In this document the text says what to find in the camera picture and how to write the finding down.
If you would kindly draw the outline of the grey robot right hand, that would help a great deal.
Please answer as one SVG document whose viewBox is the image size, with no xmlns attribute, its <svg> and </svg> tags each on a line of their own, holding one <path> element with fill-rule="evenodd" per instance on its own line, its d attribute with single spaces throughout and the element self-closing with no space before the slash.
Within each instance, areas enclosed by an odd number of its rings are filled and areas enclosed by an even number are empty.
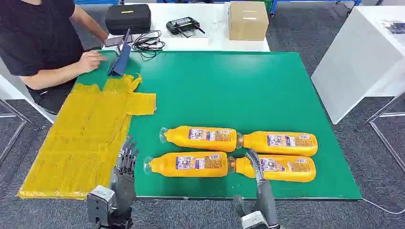
<svg viewBox="0 0 405 229">
<path fill-rule="evenodd" d="M 248 149 L 245 156 L 249 160 L 256 179 L 256 211 L 250 212 L 240 195 L 233 197 L 236 213 L 244 229 L 280 229 L 277 210 L 272 188 L 264 178 L 260 168 L 258 154 L 253 149 Z"/>
</svg>

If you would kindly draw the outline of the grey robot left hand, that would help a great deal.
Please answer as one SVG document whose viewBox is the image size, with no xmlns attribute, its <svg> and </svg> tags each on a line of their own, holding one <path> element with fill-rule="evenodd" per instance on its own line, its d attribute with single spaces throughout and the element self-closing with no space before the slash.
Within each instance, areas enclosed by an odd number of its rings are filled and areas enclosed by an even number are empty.
<svg viewBox="0 0 405 229">
<path fill-rule="evenodd" d="M 135 146 L 136 142 L 128 135 L 119 149 L 116 164 L 112 168 L 110 188 L 115 192 L 117 200 L 113 216 L 129 214 L 135 201 L 134 167 L 139 152 Z"/>
</svg>

